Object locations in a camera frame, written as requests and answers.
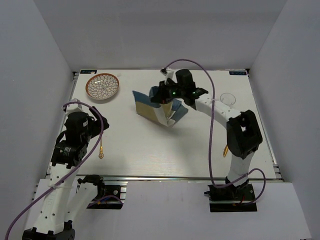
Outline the blue beige white cloth napkin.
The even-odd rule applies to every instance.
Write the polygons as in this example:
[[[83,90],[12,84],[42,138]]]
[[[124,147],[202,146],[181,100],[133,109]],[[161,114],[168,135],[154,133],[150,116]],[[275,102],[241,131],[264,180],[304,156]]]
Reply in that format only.
[[[149,90],[149,95],[132,91],[136,113],[152,122],[171,127],[180,121],[189,110],[178,99],[166,104],[151,102],[151,98],[155,96],[157,91],[157,86],[153,86]]]

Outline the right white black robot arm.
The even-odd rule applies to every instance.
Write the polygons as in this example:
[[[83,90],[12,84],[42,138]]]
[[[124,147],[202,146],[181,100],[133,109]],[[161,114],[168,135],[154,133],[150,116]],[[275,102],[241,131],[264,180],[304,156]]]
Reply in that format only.
[[[226,145],[231,153],[229,172],[224,185],[216,189],[226,189],[226,195],[236,200],[244,193],[249,183],[249,168],[255,152],[263,141],[261,130],[253,111],[239,111],[216,100],[206,89],[196,86],[188,69],[160,71],[165,80],[161,81],[151,102],[167,104],[181,99],[194,110],[206,114],[211,122],[217,122],[226,130]]]

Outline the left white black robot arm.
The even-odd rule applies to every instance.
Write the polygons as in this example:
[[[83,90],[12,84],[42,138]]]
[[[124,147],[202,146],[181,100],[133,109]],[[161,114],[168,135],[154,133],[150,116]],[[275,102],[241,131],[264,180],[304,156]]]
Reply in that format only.
[[[79,192],[70,198],[73,183],[81,165],[93,153],[88,151],[90,140],[102,139],[108,121],[94,106],[90,114],[78,100],[68,102],[62,109],[66,114],[65,130],[56,139],[50,160],[48,189],[30,205],[42,201],[38,217],[22,234],[24,240],[73,240],[76,219],[89,203],[105,196],[106,187],[99,175],[88,175],[79,181]]]

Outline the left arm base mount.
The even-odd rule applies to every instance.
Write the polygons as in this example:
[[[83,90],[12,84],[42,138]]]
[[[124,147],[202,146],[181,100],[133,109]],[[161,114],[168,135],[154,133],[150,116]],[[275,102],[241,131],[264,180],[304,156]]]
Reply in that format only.
[[[91,174],[77,180],[77,192],[87,183],[95,187],[93,192],[96,193],[87,209],[120,210],[122,208],[125,198],[121,197],[121,185],[107,184],[102,176]]]

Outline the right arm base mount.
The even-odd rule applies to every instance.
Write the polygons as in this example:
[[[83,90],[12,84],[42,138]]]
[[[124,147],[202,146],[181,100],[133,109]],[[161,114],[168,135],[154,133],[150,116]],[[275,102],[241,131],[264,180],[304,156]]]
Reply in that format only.
[[[256,196],[252,184],[243,188],[233,189],[232,186],[226,188],[216,188],[208,185],[208,190],[204,192],[208,197],[209,209],[211,213],[245,213],[257,212],[257,204],[252,202]]]

